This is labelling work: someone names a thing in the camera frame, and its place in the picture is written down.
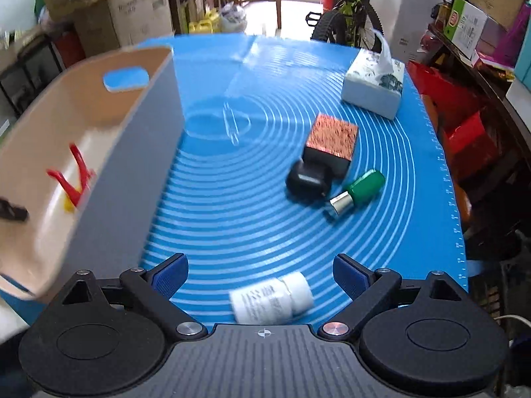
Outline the white pill bottle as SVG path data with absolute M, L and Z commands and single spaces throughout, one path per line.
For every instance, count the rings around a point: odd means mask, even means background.
M 314 306 L 311 287 L 299 271 L 230 291 L 238 324 L 283 324 Z

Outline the black earbuds case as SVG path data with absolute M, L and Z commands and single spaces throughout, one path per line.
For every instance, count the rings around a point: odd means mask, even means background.
M 333 173 L 328 166 L 296 161 L 285 180 L 286 189 L 297 199 L 311 201 L 330 195 Z

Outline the glitter top black box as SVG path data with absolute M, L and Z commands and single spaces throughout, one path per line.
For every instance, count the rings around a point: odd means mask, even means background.
M 354 156 L 357 125 L 320 113 L 307 136 L 302 160 L 326 166 L 337 179 L 344 179 Z

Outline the beige plastic storage bin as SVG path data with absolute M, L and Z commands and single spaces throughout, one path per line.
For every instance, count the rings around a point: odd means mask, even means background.
M 78 270 L 111 278 L 137 265 L 183 130 L 167 46 L 58 76 L 1 144 L 1 197 L 29 212 L 1 222 L 3 297 L 44 303 Z

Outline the yellow toy launcher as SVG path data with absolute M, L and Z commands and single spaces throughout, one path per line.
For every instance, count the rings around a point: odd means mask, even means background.
M 77 209 L 68 196 L 63 197 L 63 208 L 68 213 L 74 213 Z

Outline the green bottle silver cap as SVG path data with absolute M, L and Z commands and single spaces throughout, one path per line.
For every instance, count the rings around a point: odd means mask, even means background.
M 384 175 L 372 169 L 349 183 L 342 192 L 331 198 L 327 210 L 333 218 L 340 217 L 349 209 L 364 205 L 376 197 L 385 184 Z

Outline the black metal rack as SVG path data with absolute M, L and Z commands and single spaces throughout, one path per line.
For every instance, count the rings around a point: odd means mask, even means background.
M 1 121 L 19 119 L 64 69 L 48 34 L 5 33 L 1 38 Z

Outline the blue silicone mat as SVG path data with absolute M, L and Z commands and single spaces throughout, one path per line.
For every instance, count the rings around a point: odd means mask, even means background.
M 341 98 L 354 48 L 245 34 L 163 44 L 185 130 L 141 263 L 187 257 L 181 309 L 233 322 L 232 290 L 298 272 L 313 296 L 299 322 L 319 326 L 349 303 L 332 273 L 340 253 L 467 283 L 450 172 L 411 80 L 389 120 Z

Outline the red bag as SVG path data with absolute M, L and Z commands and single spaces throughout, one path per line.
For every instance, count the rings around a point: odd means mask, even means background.
M 483 97 L 436 68 L 410 61 L 407 70 L 418 93 L 429 98 L 428 116 L 442 137 L 456 181 L 474 175 L 498 157 L 495 140 L 482 121 Z

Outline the white tissue box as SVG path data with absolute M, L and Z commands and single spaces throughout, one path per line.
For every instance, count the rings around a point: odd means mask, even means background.
M 392 58 L 383 33 L 372 30 L 380 52 L 361 48 L 346 71 L 341 99 L 365 110 L 394 120 L 402 101 L 405 64 Z

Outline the wooden side table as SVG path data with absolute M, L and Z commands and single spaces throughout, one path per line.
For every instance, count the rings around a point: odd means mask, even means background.
M 433 33 L 444 45 L 445 49 L 458 61 L 464 69 L 475 79 L 475 82 L 483 90 L 483 92 L 492 100 L 501 116 L 508 125 L 511 133 L 517 140 L 521 140 L 527 148 L 530 148 L 530 129 L 526 126 L 523 119 L 517 114 L 514 106 L 507 98 L 507 87 L 500 88 L 496 82 L 492 83 L 486 78 L 481 71 L 473 67 L 472 63 L 464 58 L 463 54 L 458 48 L 449 40 L 445 38 L 444 33 L 438 30 L 435 24 L 429 24 L 427 29 Z

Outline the large stacked cardboard box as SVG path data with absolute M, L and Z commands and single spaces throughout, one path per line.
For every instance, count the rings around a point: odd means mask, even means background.
M 168 0 L 99 0 L 73 21 L 87 58 L 174 33 Z

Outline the green bicycle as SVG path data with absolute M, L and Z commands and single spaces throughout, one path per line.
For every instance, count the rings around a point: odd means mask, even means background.
M 323 13 L 308 12 L 311 39 L 380 53 L 383 25 L 370 0 L 321 0 Z

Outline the green white carton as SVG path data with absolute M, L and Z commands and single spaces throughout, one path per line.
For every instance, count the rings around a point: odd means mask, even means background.
M 445 26 L 445 38 L 450 40 L 465 58 L 471 59 L 483 34 L 488 15 L 465 0 L 454 0 Z

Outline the white freezer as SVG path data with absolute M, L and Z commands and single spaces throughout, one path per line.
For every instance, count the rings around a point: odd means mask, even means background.
M 393 58 L 420 61 L 420 39 L 432 22 L 432 8 L 441 0 L 370 0 L 383 25 Z

